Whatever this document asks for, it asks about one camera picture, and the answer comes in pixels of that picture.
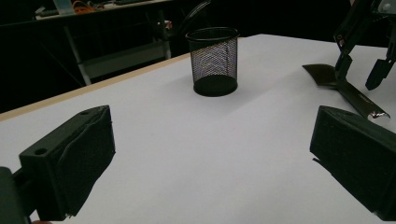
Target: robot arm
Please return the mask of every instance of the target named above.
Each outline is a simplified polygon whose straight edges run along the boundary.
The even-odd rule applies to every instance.
[[[389,37],[389,50],[386,60],[378,60],[375,63],[370,76],[367,79],[366,87],[373,90],[379,86],[382,79],[385,78],[396,58],[394,52],[396,42],[396,28],[394,27],[396,15],[395,0],[356,0],[352,5],[346,18],[334,33],[341,53],[335,66],[335,76],[338,81],[343,81],[347,77],[347,70],[352,64],[349,53],[355,45],[361,40],[361,37],[374,22],[388,18],[392,25],[392,34]]]

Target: dark background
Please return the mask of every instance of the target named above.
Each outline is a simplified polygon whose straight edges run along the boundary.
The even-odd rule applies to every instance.
[[[197,1],[185,2],[166,8],[166,19],[177,24],[183,19],[182,9],[188,12]],[[84,86],[61,24],[25,25],[23,28],[10,25],[30,21],[40,6],[39,0],[2,0],[2,4],[0,113]],[[212,26],[234,27],[241,36],[285,35],[333,42],[332,34],[349,9],[348,0],[284,0],[271,3],[262,0],[215,0],[205,16],[198,18],[192,27],[204,26],[207,24],[204,20],[208,20]],[[87,17],[71,24],[70,29],[79,36],[77,42],[84,57],[98,56],[149,41],[146,12],[148,10],[142,9],[133,14],[125,12],[103,18]],[[387,26],[385,20],[378,21],[360,44],[386,47]],[[84,35],[87,31],[95,35]],[[177,48],[185,44],[185,40],[179,39],[172,46]],[[175,52],[177,54],[174,56],[177,56],[186,51],[180,48]]]

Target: table surface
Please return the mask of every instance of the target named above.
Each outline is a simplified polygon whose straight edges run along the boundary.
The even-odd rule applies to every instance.
[[[348,80],[396,116],[393,70],[364,83],[386,49],[357,46]],[[204,97],[184,55],[1,115],[0,164],[79,111],[110,105],[117,153],[76,217],[63,223],[382,223],[309,144],[320,105],[355,112],[303,64],[335,64],[335,43],[275,35],[238,40],[238,89]],[[395,131],[391,120],[387,129]]]

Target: wooden table edge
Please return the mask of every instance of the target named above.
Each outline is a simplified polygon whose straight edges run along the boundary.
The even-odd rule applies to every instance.
[[[35,111],[35,110],[37,110],[39,108],[42,108],[42,107],[45,107],[45,106],[48,106],[48,105],[57,104],[57,103],[59,103],[61,101],[68,100],[70,98],[79,96],[81,94],[84,94],[84,93],[87,93],[87,92],[90,92],[90,91],[95,91],[95,90],[101,89],[103,87],[112,85],[112,84],[117,83],[117,82],[121,82],[121,81],[123,81],[125,79],[128,79],[128,78],[131,78],[131,77],[140,76],[140,75],[145,74],[147,72],[159,69],[161,67],[165,67],[168,64],[176,63],[178,61],[181,61],[181,60],[189,58],[189,57],[190,57],[190,54],[186,53],[186,54],[177,56],[175,58],[172,58],[172,59],[160,62],[160,63],[155,63],[153,65],[149,65],[149,66],[134,70],[132,72],[125,73],[125,74],[117,76],[117,77],[113,77],[113,78],[110,78],[110,79],[107,79],[107,80],[104,80],[104,81],[100,81],[100,82],[94,83],[94,84],[92,84],[90,86],[82,87],[82,88],[79,88],[79,89],[76,89],[76,90],[73,90],[73,91],[69,91],[69,92],[66,92],[66,93],[63,93],[63,94],[60,94],[60,95],[56,95],[56,96],[50,97],[48,99],[45,99],[45,100],[30,104],[30,105],[25,105],[25,106],[22,106],[22,107],[19,107],[19,108],[16,108],[16,109],[1,113],[0,114],[0,121],[6,120],[6,119],[12,119],[12,118],[15,118],[15,117],[17,117],[19,115]]]

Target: black mesh pencil cup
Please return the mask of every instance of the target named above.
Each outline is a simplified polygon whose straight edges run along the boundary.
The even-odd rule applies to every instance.
[[[238,36],[237,30],[228,27],[205,28],[186,34],[195,92],[222,96],[236,90]]]

